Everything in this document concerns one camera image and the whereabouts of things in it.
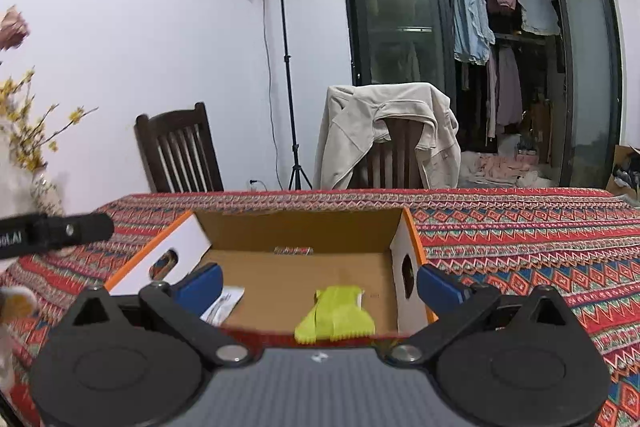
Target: white wall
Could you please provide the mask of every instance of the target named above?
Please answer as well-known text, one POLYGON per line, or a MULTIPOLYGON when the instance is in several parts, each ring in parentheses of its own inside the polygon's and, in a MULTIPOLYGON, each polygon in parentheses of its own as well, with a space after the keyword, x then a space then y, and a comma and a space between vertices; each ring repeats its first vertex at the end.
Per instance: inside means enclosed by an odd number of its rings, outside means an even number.
MULTIPOLYGON (((142 113, 207 105, 223 183, 259 178, 276 188, 262 44, 261 0, 0 0, 17 4, 32 35, 3 54, 0 76, 35 64, 36 108, 62 102, 100 106, 48 155, 69 212, 148 190, 132 125, 142 113)), ((617 0, 628 50, 623 140, 640 143, 640 36, 637 0, 617 0)), ((281 179, 291 164, 278 0, 268 0, 274 116, 281 179)), ((349 84, 344 0, 287 0, 291 70, 301 159, 312 175, 326 87, 349 84)))

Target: closet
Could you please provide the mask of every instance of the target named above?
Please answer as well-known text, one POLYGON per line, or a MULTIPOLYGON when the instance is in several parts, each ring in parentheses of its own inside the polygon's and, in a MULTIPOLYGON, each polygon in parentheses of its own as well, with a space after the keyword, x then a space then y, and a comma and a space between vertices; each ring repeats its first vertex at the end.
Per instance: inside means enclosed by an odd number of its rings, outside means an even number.
POLYGON ((462 187, 604 187, 622 103, 612 6, 347 0, 353 83, 429 82, 446 93, 462 187))

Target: pink rose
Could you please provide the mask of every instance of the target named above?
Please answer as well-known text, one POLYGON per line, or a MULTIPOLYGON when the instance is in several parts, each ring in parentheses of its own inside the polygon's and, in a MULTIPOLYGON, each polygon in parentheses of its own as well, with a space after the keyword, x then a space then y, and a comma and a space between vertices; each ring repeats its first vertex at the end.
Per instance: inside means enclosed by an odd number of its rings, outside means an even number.
POLYGON ((17 48, 28 35, 29 27, 22 18, 22 14, 15 9, 15 6, 11 6, 0 22, 0 50, 17 48))

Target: sliding glass door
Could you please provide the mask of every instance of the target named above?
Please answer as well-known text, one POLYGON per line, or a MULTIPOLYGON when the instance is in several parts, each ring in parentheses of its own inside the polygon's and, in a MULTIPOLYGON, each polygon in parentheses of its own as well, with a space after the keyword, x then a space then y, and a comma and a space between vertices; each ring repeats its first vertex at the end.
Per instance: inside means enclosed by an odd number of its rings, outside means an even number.
POLYGON ((349 0, 354 83, 454 82, 444 0, 349 0))
POLYGON ((561 185, 601 188, 620 135, 620 44, 610 0, 559 0, 567 68, 561 185))

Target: table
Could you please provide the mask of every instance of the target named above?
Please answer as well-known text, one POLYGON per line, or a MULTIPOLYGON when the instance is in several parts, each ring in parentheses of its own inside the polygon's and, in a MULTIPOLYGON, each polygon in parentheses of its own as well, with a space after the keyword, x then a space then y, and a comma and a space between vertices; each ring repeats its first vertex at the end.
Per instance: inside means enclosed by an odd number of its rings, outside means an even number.
POLYGON ((12 400, 38 424, 28 394, 28 368, 50 328, 87 285, 103 282, 156 233, 188 209, 245 212, 357 210, 408 206, 430 262, 465 283, 488 282, 526 295, 552 284, 603 354, 612 376, 601 427, 640 419, 640 212, 603 190, 470 188, 137 194, 106 204, 110 241, 78 247, 68 257, 23 257, 0 275, 3 285, 32 289, 33 317, 9 325, 18 384, 12 400))

